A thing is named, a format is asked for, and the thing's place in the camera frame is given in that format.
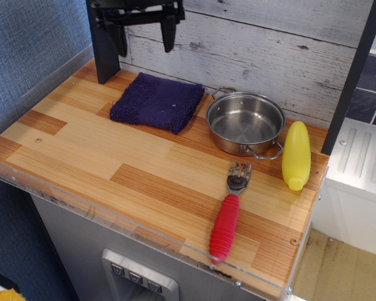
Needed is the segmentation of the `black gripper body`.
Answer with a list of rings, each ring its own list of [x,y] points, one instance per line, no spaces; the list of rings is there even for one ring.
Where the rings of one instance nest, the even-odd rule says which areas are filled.
[[[161,23],[166,19],[176,24],[185,19],[183,1],[116,1],[94,0],[90,7],[99,26],[131,26]]]

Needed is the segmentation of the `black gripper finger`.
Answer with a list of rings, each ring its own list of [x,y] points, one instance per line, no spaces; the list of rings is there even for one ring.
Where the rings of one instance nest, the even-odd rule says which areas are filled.
[[[166,53],[169,53],[174,47],[176,26],[175,15],[167,15],[162,18],[160,22],[164,50]]]
[[[106,24],[107,33],[119,56],[127,56],[127,39],[124,27],[115,23]]]

